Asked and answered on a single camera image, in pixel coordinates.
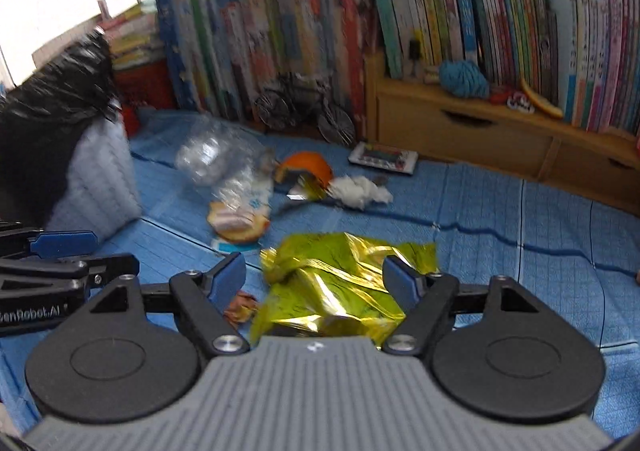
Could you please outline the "white blue paper packet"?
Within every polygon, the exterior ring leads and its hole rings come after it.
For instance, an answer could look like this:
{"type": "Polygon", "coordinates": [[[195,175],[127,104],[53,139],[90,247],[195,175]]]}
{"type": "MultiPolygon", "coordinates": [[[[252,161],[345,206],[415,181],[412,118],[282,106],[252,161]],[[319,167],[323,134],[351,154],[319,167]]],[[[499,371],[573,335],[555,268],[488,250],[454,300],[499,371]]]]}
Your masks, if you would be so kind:
{"type": "Polygon", "coordinates": [[[207,223],[224,242],[258,242],[270,225],[272,183],[267,180],[229,179],[209,203],[207,223]]]}

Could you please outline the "gold foil wrapper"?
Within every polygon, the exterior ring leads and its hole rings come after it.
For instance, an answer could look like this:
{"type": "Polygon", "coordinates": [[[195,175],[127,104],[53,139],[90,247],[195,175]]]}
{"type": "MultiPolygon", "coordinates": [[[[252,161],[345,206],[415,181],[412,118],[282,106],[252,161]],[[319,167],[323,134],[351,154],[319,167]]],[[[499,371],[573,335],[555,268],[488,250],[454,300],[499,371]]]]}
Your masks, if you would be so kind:
{"type": "Polygon", "coordinates": [[[250,323],[250,342],[266,335],[356,335],[382,344],[405,319],[384,285],[388,256],[421,273],[437,269],[433,243],[392,244],[347,232],[292,234],[263,249],[268,294],[250,323]]]}

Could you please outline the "clear plastic bottle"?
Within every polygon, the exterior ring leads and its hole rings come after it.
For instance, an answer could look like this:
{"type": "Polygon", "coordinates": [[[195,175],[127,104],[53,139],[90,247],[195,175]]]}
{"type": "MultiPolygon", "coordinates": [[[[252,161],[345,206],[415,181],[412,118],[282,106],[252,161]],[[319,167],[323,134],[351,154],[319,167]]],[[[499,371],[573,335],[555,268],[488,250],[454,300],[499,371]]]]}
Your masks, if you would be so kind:
{"type": "Polygon", "coordinates": [[[244,127],[203,116],[178,149],[175,167],[230,210],[268,208],[274,151],[244,127]]]}

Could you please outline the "white tissue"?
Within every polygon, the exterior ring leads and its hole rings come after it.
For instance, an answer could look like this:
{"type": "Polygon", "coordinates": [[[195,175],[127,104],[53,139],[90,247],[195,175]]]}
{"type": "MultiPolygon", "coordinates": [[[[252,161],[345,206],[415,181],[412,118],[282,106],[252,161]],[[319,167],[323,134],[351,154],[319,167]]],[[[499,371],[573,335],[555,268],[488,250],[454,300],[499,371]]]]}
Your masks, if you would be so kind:
{"type": "Polygon", "coordinates": [[[394,200],[393,194],[384,186],[378,186],[364,176],[334,178],[329,184],[328,196],[346,208],[360,211],[371,203],[390,204],[394,200]]]}

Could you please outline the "small silver foil wrapper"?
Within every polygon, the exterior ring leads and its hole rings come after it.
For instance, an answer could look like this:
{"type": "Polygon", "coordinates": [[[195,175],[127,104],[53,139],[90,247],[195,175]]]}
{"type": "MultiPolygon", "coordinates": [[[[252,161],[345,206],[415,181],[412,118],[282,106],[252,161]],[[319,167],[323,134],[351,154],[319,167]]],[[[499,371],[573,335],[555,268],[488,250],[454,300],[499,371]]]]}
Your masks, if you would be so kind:
{"type": "Polygon", "coordinates": [[[326,189],[314,175],[299,174],[295,185],[288,190],[288,198],[294,202],[319,202],[326,197],[326,189]]]}

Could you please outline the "orange peel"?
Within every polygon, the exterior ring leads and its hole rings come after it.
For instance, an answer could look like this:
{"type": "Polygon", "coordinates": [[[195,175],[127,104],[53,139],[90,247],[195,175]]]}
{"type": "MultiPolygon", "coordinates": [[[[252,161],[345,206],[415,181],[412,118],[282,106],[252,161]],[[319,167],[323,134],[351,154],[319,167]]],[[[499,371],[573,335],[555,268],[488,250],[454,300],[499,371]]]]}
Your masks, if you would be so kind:
{"type": "Polygon", "coordinates": [[[300,151],[285,158],[274,172],[274,180],[283,184],[285,177],[293,173],[308,174],[326,189],[333,179],[333,170],[326,159],[314,151],[300,151]]]}

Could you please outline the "white trash bin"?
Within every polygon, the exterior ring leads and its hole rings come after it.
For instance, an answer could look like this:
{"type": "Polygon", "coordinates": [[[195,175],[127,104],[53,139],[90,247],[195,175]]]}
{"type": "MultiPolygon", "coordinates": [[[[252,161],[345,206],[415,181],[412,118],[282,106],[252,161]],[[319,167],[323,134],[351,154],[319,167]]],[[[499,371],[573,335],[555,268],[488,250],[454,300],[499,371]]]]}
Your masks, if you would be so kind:
{"type": "Polygon", "coordinates": [[[91,231],[103,242],[142,215],[122,115],[99,119],[76,145],[67,189],[46,223],[53,231],[91,231]]]}

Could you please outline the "black bin liner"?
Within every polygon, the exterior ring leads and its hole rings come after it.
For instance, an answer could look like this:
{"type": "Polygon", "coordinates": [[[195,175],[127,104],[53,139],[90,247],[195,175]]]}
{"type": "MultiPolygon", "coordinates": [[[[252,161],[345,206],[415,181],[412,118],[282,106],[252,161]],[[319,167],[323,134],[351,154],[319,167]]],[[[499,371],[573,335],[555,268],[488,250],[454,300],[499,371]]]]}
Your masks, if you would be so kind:
{"type": "Polygon", "coordinates": [[[86,129],[114,119],[110,50],[92,31],[1,97],[1,218],[32,227],[67,191],[67,170],[86,129]]]}

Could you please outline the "blue checkered table mat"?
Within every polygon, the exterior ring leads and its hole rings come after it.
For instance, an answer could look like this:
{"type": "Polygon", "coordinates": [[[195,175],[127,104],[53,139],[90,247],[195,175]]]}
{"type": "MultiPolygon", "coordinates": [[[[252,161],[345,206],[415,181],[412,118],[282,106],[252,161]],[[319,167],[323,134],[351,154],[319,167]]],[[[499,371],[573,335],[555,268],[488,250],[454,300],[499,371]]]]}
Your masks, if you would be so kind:
{"type": "MultiPolygon", "coordinates": [[[[143,216],[104,244],[130,252],[157,281],[188,263],[213,263],[220,244],[206,223],[207,196],[175,169],[195,114],[150,111],[131,140],[143,216]]],[[[262,245],[296,232],[432,242],[439,267],[466,282],[504,272],[599,344],[606,378],[594,418],[611,436],[639,425],[639,222],[544,185],[464,164],[422,162],[390,177],[390,205],[362,213],[308,206],[272,223],[262,245]]]]}

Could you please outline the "red book tray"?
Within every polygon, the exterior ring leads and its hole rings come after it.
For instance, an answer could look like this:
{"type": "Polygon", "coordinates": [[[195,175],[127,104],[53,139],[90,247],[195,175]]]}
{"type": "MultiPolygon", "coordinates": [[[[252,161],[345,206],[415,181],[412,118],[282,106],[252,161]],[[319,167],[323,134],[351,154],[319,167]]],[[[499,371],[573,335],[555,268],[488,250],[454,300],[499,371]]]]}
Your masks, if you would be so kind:
{"type": "Polygon", "coordinates": [[[141,109],[177,109],[177,101],[165,59],[127,70],[115,71],[114,81],[122,105],[122,120],[129,138],[140,130],[141,109]]]}

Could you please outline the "small white calculator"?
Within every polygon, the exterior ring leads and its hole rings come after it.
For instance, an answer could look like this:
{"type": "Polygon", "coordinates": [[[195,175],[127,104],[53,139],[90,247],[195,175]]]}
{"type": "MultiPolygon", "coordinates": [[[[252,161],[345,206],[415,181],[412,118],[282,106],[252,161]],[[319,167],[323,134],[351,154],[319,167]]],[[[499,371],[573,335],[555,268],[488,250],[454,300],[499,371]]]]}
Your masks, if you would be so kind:
{"type": "Polygon", "coordinates": [[[361,141],[349,153],[350,164],[411,176],[416,169],[419,154],[416,151],[390,148],[379,144],[361,141]]]}

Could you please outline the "wooden drawer shelf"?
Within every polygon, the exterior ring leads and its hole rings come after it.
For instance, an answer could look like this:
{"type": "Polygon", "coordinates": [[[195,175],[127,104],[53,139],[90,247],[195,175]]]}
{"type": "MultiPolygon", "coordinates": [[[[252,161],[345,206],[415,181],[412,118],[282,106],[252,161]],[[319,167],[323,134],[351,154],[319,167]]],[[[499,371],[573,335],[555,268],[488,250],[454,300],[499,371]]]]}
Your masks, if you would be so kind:
{"type": "Polygon", "coordinates": [[[632,140],[458,99],[436,85],[392,80],[381,54],[364,58],[364,80],[373,142],[542,182],[638,214],[639,156],[632,140]]]}

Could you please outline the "yellow banana toy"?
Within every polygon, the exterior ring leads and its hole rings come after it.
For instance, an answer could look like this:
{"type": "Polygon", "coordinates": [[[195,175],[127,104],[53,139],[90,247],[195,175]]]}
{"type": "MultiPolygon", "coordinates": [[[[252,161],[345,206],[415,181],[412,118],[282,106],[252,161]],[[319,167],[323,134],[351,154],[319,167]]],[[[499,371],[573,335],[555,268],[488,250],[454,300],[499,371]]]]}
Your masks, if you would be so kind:
{"type": "Polygon", "coordinates": [[[521,87],[529,102],[533,104],[537,110],[556,120],[562,120],[564,118],[564,112],[552,104],[546,97],[536,93],[526,82],[525,78],[521,78],[521,87]]]}

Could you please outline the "blue yarn ball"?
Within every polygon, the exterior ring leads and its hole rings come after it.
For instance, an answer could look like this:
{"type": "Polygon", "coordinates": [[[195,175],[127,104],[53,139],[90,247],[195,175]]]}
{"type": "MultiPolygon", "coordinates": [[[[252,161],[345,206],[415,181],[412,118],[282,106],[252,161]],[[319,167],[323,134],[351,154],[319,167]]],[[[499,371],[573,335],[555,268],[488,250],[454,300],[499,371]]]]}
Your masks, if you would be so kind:
{"type": "Polygon", "coordinates": [[[444,61],[438,68],[438,79],[440,86],[447,93],[458,98],[489,97],[489,83],[472,61],[444,61]]]}

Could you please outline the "miniature black bicycle model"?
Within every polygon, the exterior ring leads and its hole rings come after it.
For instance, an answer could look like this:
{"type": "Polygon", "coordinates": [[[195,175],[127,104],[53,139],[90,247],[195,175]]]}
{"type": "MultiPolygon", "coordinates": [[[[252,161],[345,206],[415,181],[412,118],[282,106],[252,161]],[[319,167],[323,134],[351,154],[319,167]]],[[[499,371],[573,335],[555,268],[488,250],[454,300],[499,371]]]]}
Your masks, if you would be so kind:
{"type": "Polygon", "coordinates": [[[314,126],[329,144],[351,147],[356,142],[355,122],[334,100],[330,73],[280,73],[262,89],[254,106],[268,130],[314,126]]]}

